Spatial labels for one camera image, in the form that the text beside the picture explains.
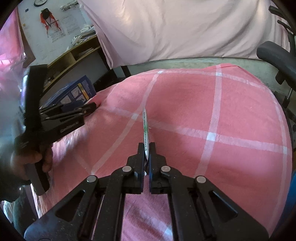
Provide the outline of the person left hand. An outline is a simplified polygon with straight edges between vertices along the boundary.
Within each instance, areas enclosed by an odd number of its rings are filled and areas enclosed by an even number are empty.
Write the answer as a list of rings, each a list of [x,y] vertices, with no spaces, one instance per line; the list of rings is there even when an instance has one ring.
[[[17,155],[12,144],[1,144],[1,201],[14,202],[18,199],[20,187],[31,183],[25,166],[36,164],[42,159],[42,170],[48,173],[53,164],[52,146],[49,146],[43,155],[36,151]]]

